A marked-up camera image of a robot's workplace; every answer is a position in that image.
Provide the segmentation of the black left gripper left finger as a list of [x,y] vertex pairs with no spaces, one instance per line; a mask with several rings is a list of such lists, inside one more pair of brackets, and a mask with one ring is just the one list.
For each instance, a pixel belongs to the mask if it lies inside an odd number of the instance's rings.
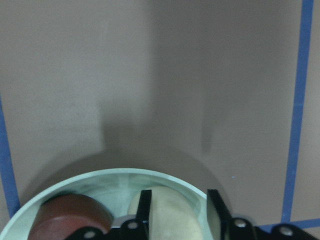
[[135,218],[142,222],[146,239],[149,239],[149,218],[152,203],[152,190],[142,190],[138,201]]

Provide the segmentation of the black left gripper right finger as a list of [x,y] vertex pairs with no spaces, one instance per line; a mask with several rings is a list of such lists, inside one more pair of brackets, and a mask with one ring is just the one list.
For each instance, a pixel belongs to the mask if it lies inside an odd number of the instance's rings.
[[207,190],[206,218],[213,239],[226,240],[232,215],[217,189]]

